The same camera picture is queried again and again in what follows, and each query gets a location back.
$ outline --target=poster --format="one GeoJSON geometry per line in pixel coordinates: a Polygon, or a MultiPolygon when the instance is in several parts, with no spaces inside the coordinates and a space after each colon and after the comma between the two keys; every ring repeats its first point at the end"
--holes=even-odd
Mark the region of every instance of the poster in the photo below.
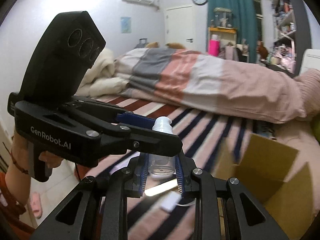
{"type": "Polygon", "coordinates": [[[121,17],[121,33],[131,33],[131,17],[121,17]]]}

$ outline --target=red bracelet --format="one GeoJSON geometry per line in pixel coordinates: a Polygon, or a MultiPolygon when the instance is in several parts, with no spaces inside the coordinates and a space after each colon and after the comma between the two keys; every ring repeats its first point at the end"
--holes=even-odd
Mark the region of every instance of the red bracelet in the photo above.
{"type": "Polygon", "coordinates": [[[28,175],[29,172],[28,172],[27,170],[25,170],[24,168],[20,167],[20,165],[17,163],[17,161],[16,161],[15,158],[13,157],[12,152],[10,152],[9,154],[10,154],[10,156],[11,156],[12,163],[17,167],[17,169],[18,169],[19,171],[21,171],[22,173],[28,175]]]}

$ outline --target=gray stripe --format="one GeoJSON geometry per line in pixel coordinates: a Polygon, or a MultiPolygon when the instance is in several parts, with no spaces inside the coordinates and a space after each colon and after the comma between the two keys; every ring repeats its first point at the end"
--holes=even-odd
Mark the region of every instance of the gray stripe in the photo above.
{"type": "Polygon", "coordinates": [[[161,78],[161,72],[170,63],[175,49],[148,49],[132,69],[131,87],[153,93],[161,78]]]}

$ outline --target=blue gripper pad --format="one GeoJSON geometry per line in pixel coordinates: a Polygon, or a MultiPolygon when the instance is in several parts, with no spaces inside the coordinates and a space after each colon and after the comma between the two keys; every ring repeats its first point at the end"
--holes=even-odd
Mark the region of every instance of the blue gripper pad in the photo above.
{"type": "Polygon", "coordinates": [[[141,174],[140,174],[139,192],[141,196],[143,195],[144,190],[146,189],[147,177],[148,177],[148,166],[149,166],[149,154],[146,154],[144,159],[144,165],[141,168],[141,174]]]}
{"type": "Polygon", "coordinates": [[[178,154],[174,157],[174,160],[175,160],[175,168],[176,168],[176,177],[177,177],[177,183],[178,183],[178,190],[179,190],[181,196],[183,196],[184,193],[185,193],[184,175],[183,175],[183,170],[182,170],[182,166],[181,166],[181,162],[180,162],[178,154]]]}
{"type": "Polygon", "coordinates": [[[143,115],[134,114],[131,112],[125,112],[123,114],[117,114],[117,122],[126,123],[141,128],[151,129],[155,124],[155,119],[148,118],[143,115]]]}

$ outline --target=stuffed animal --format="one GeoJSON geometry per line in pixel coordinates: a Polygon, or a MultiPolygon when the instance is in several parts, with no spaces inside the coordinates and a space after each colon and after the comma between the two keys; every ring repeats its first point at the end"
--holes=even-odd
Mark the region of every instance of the stuffed animal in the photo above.
{"type": "Polygon", "coordinates": [[[263,41],[258,41],[257,45],[257,53],[260,54],[260,58],[266,59],[269,52],[267,48],[263,46],[263,41]]]}
{"type": "Polygon", "coordinates": [[[178,42],[167,43],[166,46],[168,46],[170,49],[186,49],[185,46],[178,42]]]}
{"type": "Polygon", "coordinates": [[[146,46],[146,48],[159,48],[159,43],[158,42],[151,42],[146,46]]]}

